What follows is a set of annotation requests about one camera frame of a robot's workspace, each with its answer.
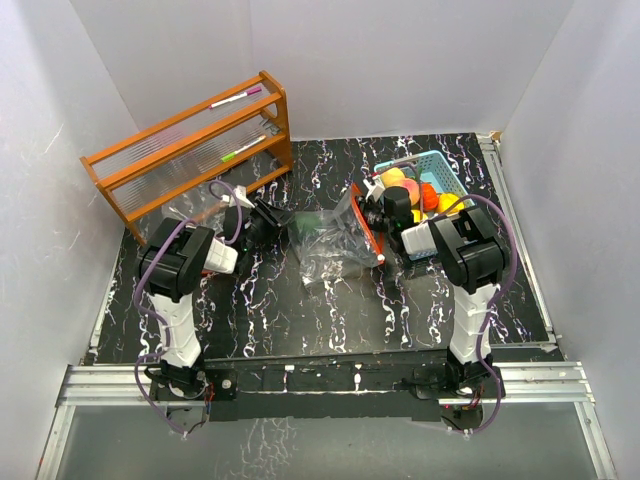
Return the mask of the yellow fake lemon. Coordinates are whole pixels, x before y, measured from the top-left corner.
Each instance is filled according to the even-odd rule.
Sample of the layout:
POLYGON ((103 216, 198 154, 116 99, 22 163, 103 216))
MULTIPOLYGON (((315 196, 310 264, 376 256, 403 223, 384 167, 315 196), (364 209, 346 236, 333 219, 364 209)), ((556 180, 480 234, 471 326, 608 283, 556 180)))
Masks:
POLYGON ((420 223, 422 221, 425 221, 429 218, 429 213, 428 212, 421 212, 420 210, 413 210, 412 211, 413 214, 413 218, 414 218, 414 222, 415 223, 420 223))

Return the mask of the fake green fruit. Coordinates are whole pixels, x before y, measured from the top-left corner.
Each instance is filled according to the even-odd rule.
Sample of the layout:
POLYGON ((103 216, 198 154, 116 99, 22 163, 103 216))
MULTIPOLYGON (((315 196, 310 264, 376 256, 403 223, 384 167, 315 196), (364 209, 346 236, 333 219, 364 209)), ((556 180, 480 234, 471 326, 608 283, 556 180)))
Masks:
POLYGON ((296 212, 289 224, 289 232, 292 237, 298 239, 313 235, 321 224, 317 212, 296 212))

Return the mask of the fake peach apple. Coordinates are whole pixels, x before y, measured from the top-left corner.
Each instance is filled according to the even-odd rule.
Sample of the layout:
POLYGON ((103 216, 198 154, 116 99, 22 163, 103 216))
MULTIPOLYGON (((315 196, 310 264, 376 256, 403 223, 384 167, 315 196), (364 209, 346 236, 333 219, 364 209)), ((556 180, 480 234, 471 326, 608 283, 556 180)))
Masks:
POLYGON ((397 167, 390 168, 380 174, 380 179, 386 188, 392 186, 402 186, 406 176, 404 172, 397 167))

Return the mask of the fake pink peach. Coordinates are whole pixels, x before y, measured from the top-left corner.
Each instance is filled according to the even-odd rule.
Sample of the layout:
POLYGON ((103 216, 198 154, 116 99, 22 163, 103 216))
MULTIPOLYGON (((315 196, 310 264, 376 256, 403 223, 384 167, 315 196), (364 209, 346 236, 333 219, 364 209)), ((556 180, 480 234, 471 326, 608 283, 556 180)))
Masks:
POLYGON ((412 206, 418 205, 421 199, 421 186, 411 178, 405 178, 402 186, 408 191, 412 206))

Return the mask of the clear zip bag with fruit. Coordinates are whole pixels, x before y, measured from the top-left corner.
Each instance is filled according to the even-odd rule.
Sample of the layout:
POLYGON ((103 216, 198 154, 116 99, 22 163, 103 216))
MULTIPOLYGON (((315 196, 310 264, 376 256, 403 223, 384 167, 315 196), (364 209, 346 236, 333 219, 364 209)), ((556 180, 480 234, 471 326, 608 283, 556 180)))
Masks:
POLYGON ((369 230, 356 204, 362 195, 357 185, 351 185, 332 210, 317 212, 321 224, 313 235, 288 238, 299 261, 299 275, 307 289, 327 281, 358 276, 365 269, 385 263, 382 248, 369 230))

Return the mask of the clear zip bag with peppers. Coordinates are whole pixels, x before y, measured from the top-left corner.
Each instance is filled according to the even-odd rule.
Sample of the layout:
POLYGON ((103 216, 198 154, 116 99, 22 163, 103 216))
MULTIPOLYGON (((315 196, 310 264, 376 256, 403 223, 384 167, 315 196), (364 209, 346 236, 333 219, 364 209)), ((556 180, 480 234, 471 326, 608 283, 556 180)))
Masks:
POLYGON ((230 199, 227 188, 205 182, 164 204, 161 213, 163 217, 177 220, 191 218, 199 225, 212 229, 217 236, 222 236, 228 209, 224 200, 230 199))

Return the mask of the yellow fake bell pepper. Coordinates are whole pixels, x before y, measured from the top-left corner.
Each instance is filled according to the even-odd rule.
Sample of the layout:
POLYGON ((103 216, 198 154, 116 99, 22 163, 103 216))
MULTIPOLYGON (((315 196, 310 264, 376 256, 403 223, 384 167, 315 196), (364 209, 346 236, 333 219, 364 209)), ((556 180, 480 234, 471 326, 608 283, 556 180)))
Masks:
POLYGON ((459 197, 454 193, 442 193, 439 195, 439 202, 436 208, 438 214, 447 213, 454 214, 465 207, 463 201, 459 201, 459 197))

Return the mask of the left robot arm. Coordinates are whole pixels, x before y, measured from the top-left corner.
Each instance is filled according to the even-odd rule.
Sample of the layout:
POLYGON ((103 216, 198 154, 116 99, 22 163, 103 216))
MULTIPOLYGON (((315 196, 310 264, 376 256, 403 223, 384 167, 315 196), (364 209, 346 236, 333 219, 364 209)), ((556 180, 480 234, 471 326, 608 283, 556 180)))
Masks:
POLYGON ((261 199, 222 209, 218 229, 194 219, 165 217, 138 255, 139 284, 134 300, 146 292, 152 305, 145 314, 156 319, 161 335, 158 362, 173 372, 171 385, 182 397, 194 399, 206 387, 207 376, 196 368, 202 348, 197 338, 193 293, 204 273, 240 272, 251 254, 277 236, 293 213, 261 199))

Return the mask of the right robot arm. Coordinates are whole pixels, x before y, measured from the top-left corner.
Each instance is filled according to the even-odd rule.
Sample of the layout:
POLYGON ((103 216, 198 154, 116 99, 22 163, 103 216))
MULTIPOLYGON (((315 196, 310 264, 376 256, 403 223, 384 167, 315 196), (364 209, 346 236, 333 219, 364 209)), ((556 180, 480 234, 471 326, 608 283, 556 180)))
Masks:
POLYGON ((401 187, 384 189, 377 200, 356 191, 351 203, 368 237, 384 233, 395 250, 406 255, 415 254, 418 246, 433 251, 454 286, 454 327, 445 357, 414 369, 404 382, 407 388, 418 398, 447 392, 471 395, 477 402, 493 381, 501 399, 504 387, 493 365, 489 323, 518 265, 515 235, 504 212, 481 195, 467 194, 444 212, 416 223, 409 193, 401 187))

